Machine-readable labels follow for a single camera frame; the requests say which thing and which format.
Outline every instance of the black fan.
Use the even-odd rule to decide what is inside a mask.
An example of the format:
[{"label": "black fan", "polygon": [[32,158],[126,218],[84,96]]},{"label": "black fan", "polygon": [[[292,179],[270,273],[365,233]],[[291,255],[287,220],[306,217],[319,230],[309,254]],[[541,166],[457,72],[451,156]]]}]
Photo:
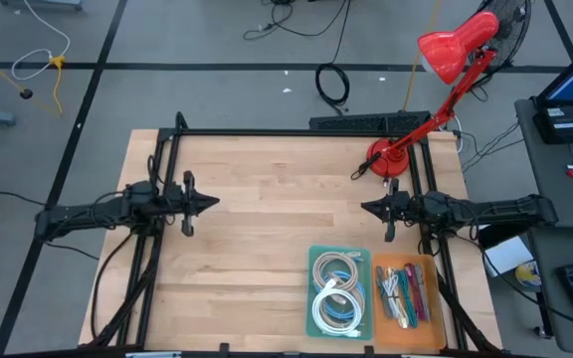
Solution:
[{"label": "black fan", "polygon": [[498,32],[487,44],[498,50],[485,76],[474,87],[487,83],[492,75],[512,65],[512,59],[525,38],[532,11],[530,0],[483,0],[479,11],[491,11],[498,18]]}]

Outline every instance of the white cable on floor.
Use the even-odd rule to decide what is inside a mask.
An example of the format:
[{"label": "white cable on floor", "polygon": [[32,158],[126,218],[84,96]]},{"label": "white cable on floor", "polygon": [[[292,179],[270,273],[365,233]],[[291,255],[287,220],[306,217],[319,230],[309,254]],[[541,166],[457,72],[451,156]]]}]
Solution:
[{"label": "white cable on floor", "polygon": [[[64,34],[63,32],[59,31],[59,29],[55,28],[54,26],[48,24],[44,19],[40,18],[39,15],[37,15],[37,13],[35,12],[35,10],[33,10],[33,8],[30,6],[30,4],[28,3],[28,0],[24,0],[24,3],[26,3],[26,6],[28,6],[28,10],[30,10],[30,12],[37,18],[37,20],[39,20],[41,23],[43,23],[44,25],[46,25],[47,27],[49,27],[51,30],[53,30],[54,32],[56,32],[57,34],[63,36],[64,38],[66,38],[66,48],[61,52],[61,54],[59,56],[63,56],[66,54],[66,52],[68,51],[68,49],[70,48],[70,38],[68,37],[68,35]],[[48,62],[46,63],[45,66],[43,66],[40,70],[36,71],[35,73],[24,77],[24,78],[20,78],[17,76],[17,74],[15,74],[15,68],[17,68],[19,66],[19,63],[23,62],[24,60],[26,60],[27,58],[31,57],[32,55],[38,54],[38,53],[47,53],[48,54]],[[14,64],[12,64],[12,77],[15,78],[18,81],[25,81],[25,80],[29,80],[33,77],[35,77],[36,75],[40,74],[41,72],[43,72],[45,69],[47,69],[50,66],[50,60],[52,59],[52,52],[48,49],[37,49],[37,50],[33,50],[31,52],[29,52],[28,54],[20,57],[17,61],[15,61]]]},{"label": "white cable on floor", "polygon": [[[456,115],[455,115],[455,120],[457,121],[457,127],[459,128],[459,133],[461,133],[462,132],[462,123],[459,121],[459,119],[457,118]],[[444,129],[441,126],[439,126],[438,128],[439,128],[439,131],[444,131]],[[462,149],[464,149],[464,140],[459,138],[459,146],[457,146],[457,153],[461,153]]]},{"label": "white cable on floor", "polygon": [[[319,327],[319,329],[321,329],[325,334],[352,338],[359,337],[361,332],[356,329],[362,320],[362,310],[359,306],[359,302],[349,292],[334,288],[335,284],[335,279],[330,279],[324,286],[324,289],[318,293],[313,300],[313,304],[311,305],[313,321],[315,322],[315,325],[317,325],[317,327]],[[350,323],[342,327],[333,327],[326,323],[326,321],[322,318],[322,303],[327,297],[336,294],[346,298],[346,300],[353,306],[353,319],[350,321]]]}]

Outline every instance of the gray floor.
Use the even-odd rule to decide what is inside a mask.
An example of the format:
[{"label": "gray floor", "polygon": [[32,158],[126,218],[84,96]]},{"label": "gray floor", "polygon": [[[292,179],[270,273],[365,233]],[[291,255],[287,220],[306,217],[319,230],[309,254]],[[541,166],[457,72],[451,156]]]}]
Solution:
[{"label": "gray floor", "polygon": [[[573,1],[555,1],[573,42]],[[65,31],[73,44],[70,62],[95,62],[117,0],[85,2],[85,11],[42,8],[40,14]],[[310,29],[332,16],[338,1],[299,1],[289,24]],[[432,0],[356,0],[346,27],[339,63],[412,64],[416,45],[428,23]],[[477,7],[478,1],[445,2],[440,29],[451,29]],[[516,65],[564,66],[570,60],[544,2],[533,5],[530,30]],[[109,61],[115,63],[319,63],[332,58],[339,33],[303,39],[275,32],[256,42],[242,33],[268,22],[269,6],[257,0],[129,0]],[[28,51],[46,47],[58,52],[62,39],[46,31],[23,7],[0,6],[0,61],[12,62]],[[52,186],[73,122],[92,71],[64,73],[61,99],[65,114],[56,118],[22,101],[0,79],[0,110],[17,114],[18,125],[0,127],[0,190],[45,200]],[[408,73],[351,72],[351,113],[395,111],[403,104]],[[56,73],[47,71],[26,86],[51,102]],[[516,121],[513,102],[540,92],[554,75],[499,74],[487,85],[482,103],[471,96],[458,106],[464,131],[479,143]],[[323,79],[332,88],[333,77]],[[450,89],[436,77],[416,76],[409,109],[436,110]],[[181,110],[192,127],[306,128],[316,115],[333,115],[317,96],[313,72],[149,72],[105,71],[60,203],[89,201],[115,188],[129,132],[133,128],[170,126]],[[507,140],[519,138],[518,130]],[[472,156],[469,144],[462,161]],[[473,200],[496,200],[536,191],[525,148],[515,145],[486,158],[466,173]],[[0,322],[30,246],[33,215],[38,210],[0,197]],[[91,253],[100,250],[102,231],[76,233],[61,240]],[[74,347],[88,305],[96,263],[70,252],[45,248],[13,331],[9,353]],[[515,353],[573,356],[552,341],[536,338],[538,309],[500,281],[490,283],[503,344]]]}]

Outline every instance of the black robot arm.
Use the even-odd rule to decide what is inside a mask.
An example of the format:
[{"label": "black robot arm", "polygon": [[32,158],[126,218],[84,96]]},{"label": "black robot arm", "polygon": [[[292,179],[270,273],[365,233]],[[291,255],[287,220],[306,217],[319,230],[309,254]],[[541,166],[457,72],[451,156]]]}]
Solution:
[{"label": "black robot arm", "polygon": [[183,176],[185,190],[171,183],[167,190],[159,193],[158,188],[148,181],[127,185],[122,192],[106,202],[96,202],[79,206],[56,206],[44,210],[35,218],[35,239],[42,242],[60,238],[69,232],[95,228],[113,228],[126,226],[137,234],[155,230],[149,225],[154,219],[182,214],[182,232],[190,237],[194,235],[191,218],[197,216],[220,200],[200,194],[194,188],[194,176],[186,171]]},{"label": "black robot arm", "polygon": [[539,195],[516,200],[474,203],[459,200],[441,192],[410,197],[399,191],[399,181],[391,182],[389,193],[382,199],[362,203],[362,208],[388,223],[386,242],[395,238],[395,222],[426,224],[432,233],[456,231],[469,225],[492,225],[503,230],[509,239],[536,225],[553,225],[558,217],[552,202]]}]

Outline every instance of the yellow cable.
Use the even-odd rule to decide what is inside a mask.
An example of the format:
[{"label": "yellow cable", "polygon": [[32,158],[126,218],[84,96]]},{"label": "yellow cable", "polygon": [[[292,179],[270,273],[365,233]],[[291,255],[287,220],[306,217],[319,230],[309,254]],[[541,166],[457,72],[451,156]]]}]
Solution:
[{"label": "yellow cable", "polygon": [[[439,7],[442,0],[435,0],[435,7],[433,8],[433,13],[430,15],[430,22],[428,23],[428,29],[424,32],[425,34],[432,31],[433,26],[435,26],[435,21],[437,20],[437,13],[439,13]],[[410,93],[413,91],[413,81],[415,79],[415,70],[417,69],[417,64],[419,63],[419,58],[422,55],[420,50],[417,50],[417,55],[415,55],[415,61],[413,62],[413,71],[410,73],[410,80],[408,81],[408,90],[406,90],[406,99],[404,100],[404,106],[402,110],[406,111],[406,106],[408,106],[408,100],[410,99]]]},{"label": "yellow cable", "polygon": [[[6,80],[12,87],[15,88],[15,90],[17,90],[19,93],[23,92],[26,89],[23,89],[21,86],[17,85],[17,83],[15,83],[14,81],[12,81],[6,74],[4,74],[1,70],[0,70],[0,77],[4,80]],[[49,112],[50,114],[56,114],[54,112],[53,109],[51,109],[49,106],[43,104],[40,100],[38,100],[37,98],[32,97],[31,98],[32,102],[38,106],[40,109]]]},{"label": "yellow cable", "polygon": [[50,63],[55,65],[57,68],[57,82],[55,83],[55,87],[52,90],[52,97],[55,99],[55,103],[59,108],[59,114],[61,115],[64,114],[64,110],[61,108],[61,103],[59,102],[59,85],[61,84],[61,67],[63,66],[65,60],[66,57],[63,55],[50,59]]}]

